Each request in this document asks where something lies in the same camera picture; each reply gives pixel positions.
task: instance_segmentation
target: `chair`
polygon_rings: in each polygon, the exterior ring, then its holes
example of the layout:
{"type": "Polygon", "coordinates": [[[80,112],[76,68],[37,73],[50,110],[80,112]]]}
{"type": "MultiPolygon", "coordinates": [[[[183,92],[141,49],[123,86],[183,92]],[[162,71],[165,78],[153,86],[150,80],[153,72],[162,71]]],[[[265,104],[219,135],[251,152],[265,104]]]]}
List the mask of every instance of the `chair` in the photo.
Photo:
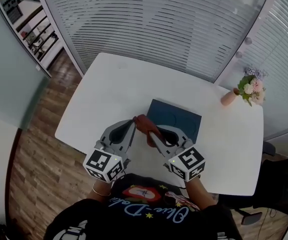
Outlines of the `chair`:
{"type": "Polygon", "coordinates": [[[219,204],[243,215],[242,225],[260,220],[262,213],[250,214],[240,209],[266,207],[288,214],[288,159],[263,162],[253,196],[219,195],[219,204]]]}
{"type": "Polygon", "coordinates": [[[274,145],[272,145],[271,143],[264,141],[263,143],[263,154],[268,154],[271,156],[275,156],[276,155],[276,148],[274,145]]]}

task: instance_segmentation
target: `window blinds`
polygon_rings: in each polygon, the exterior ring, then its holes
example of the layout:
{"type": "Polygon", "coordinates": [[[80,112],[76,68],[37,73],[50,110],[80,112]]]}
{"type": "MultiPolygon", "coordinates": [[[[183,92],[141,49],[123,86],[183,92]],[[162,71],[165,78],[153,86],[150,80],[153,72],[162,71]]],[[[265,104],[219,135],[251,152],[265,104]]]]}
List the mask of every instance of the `window blinds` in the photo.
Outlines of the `window blinds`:
{"type": "MultiPolygon", "coordinates": [[[[278,136],[288,129],[288,0],[275,0],[265,22],[239,60],[237,70],[253,65],[269,74],[264,102],[265,137],[278,136]]],[[[224,86],[236,86],[236,71],[224,86]]]]}
{"type": "Polygon", "coordinates": [[[82,71],[99,52],[214,81],[265,0],[46,0],[82,71]]]}

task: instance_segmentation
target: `wrist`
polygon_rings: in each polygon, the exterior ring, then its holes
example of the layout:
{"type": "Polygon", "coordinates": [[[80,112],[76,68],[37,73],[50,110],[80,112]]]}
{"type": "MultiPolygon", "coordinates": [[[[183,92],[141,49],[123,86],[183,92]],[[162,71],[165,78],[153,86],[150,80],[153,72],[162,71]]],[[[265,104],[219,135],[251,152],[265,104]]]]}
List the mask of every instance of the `wrist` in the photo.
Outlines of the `wrist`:
{"type": "Polygon", "coordinates": [[[216,204],[212,196],[207,192],[198,177],[195,177],[189,182],[185,182],[186,190],[189,198],[201,210],[216,204]]]}
{"type": "Polygon", "coordinates": [[[100,196],[107,197],[110,195],[111,183],[105,183],[103,181],[97,180],[93,185],[93,190],[100,196]]]}

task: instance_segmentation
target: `green leaves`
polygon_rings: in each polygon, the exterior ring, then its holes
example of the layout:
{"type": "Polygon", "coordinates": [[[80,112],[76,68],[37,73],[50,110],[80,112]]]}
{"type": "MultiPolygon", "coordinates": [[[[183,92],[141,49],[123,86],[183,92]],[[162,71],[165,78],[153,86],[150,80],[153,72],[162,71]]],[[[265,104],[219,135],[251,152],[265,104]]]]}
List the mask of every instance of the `green leaves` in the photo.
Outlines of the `green leaves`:
{"type": "Polygon", "coordinates": [[[238,89],[239,89],[239,92],[242,94],[244,92],[244,86],[246,84],[250,84],[250,82],[252,81],[252,79],[254,79],[255,76],[254,75],[247,75],[247,76],[244,76],[239,84],[238,84],[238,89]]]}
{"type": "Polygon", "coordinates": [[[244,77],[240,80],[240,82],[239,82],[239,84],[238,84],[238,89],[239,89],[240,95],[243,97],[244,100],[246,100],[246,101],[248,102],[248,104],[249,104],[251,107],[252,107],[252,103],[250,102],[249,99],[252,97],[252,95],[245,93],[245,91],[244,91],[244,86],[245,86],[246,84],[250,84],[250,82],[251,82],[252,79],[254,79],[254,78],[255,78],[254,75],[244,76],[244,77]]]}

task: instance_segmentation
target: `pink flower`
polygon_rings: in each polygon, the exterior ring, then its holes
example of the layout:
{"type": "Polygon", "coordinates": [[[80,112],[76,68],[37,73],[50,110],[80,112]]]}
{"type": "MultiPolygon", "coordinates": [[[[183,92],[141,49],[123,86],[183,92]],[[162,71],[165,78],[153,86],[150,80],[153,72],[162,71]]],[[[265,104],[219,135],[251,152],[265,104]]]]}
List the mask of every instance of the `pink flower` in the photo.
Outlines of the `pink flower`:
{"type": "Polygon", "coordinates": [[[258,105],[262,105],[265,100],[265,90],[262,89],[260,92],[256,92],[252,95],[252,101],[258,105]]]}
{"type": "Polygon", "coordinates": [[[259,80],[258,78],[252,79],[250,84],[254,87],[254,92],[256,93],[261,92],[264,87],[263,81],[259,80]]]}

